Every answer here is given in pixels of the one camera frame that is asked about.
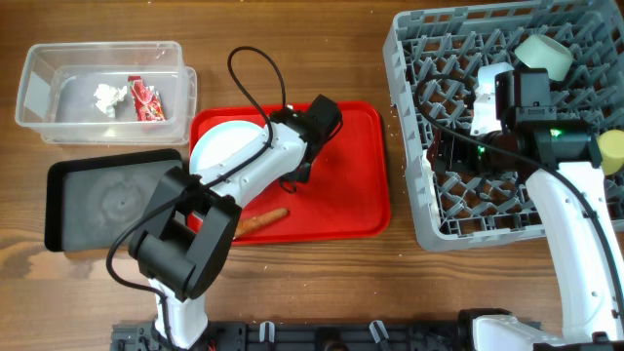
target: red snack wrapper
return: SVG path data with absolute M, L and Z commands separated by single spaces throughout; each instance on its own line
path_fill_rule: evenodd
M 140 76 L 128 77 L 130 91 L 135 101 L 136 117 L 139 121 L 164 121 L 165 114 L 158 92 L 154 87 L 145 87 Z

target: yellow object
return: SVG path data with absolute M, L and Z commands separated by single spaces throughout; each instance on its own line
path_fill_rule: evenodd
M 603 172 L 612 175 L 624 166 L 624 132 L 608 131 L 598 137 L 598 147 L 603 154 Z

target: crumpled white paper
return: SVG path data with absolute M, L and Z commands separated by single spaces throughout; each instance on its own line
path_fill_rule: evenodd
M 115 118 L 115 105 L 122 101 L 128 93 L 128 87 L 111 87 L 107 84 L 97 85 L 94 97 L 97 98 L 96 107 L 109 118 Z

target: dish rack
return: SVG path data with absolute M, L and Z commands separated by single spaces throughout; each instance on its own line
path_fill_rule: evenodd
M 516 175 L 488 180 L 447 172 L 436 175 L 425 159 L 434 133 L 413 105 L 418 82 L 430 74 L 466 77 L 476 86 L 482 66 L 520 61 L 514 50 L 532 34 L 567 46 L 574 62 L 551 99 L 559 119 L 582 118 L 603 133 L 624 126 L 624 21 L 611 0 L 542 0 L 409 11 L 394 17 L 383 45 L 388 86 L 406 147 L 406 181 L 416 238 L 425 250 L 503 245 L 542 237 L 539 215 Z M 470 129 L 472 117 L 459 82 L 431 81 L 422 94 L 429 113 L 451 128 Z M 616 230 L 624 229 L 624 174 L 604 182 Z

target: wooden table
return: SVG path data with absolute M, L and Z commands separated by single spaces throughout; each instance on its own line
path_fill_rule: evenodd
M 36 43 L 176 40 L 199 75 L 199 105 L 247 105 L 226 69 L 228 53 L 253 45 L 275 59 L 288 101 L 318 93 L 365 100 L 384 118 L 393 218 L 373 239 L 232 249 L 208 290 L 213 320 L 368 322 L 454 318 L 461 308 L 502 307 L 561 328 L 561 303 L 545 240 L 428 253 L 415 241 L 405 151 L 392 118 L 381 47 L 394 15 L 467 1 L 133 3 L 8 1 L 0 5 L 0 349 L 107 350 L 111 325 L 149 320 L 154 297 L 114 283 L 103 252 L 66 256 L 43 246 L 46 173 L 61 160 L 137 147 L 61 146 L 20 128 L 14 111 L 28 48 Z M 260 103 L 279 101 L 266 62 L 237 72 Z M 183 155 L 187 147 L 181 147 Z M 120 254 L 125 277 L 144 282 Z

